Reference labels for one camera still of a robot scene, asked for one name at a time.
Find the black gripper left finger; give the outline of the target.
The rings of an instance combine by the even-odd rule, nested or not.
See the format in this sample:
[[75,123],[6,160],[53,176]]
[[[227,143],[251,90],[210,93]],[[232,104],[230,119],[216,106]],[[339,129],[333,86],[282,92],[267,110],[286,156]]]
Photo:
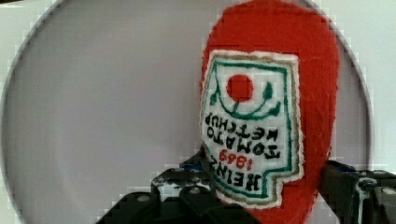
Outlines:
[[149,192],[122,197],[96,224],[261,224],[242,206],[215,194],[204,152],[171,168],[150,184]]

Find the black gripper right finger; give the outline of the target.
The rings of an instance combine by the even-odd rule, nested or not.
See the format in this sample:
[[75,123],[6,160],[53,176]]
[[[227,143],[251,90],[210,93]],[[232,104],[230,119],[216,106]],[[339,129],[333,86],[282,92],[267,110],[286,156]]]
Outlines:
[[318,189],[340,224],[396,224],[396,175],[327,161]]

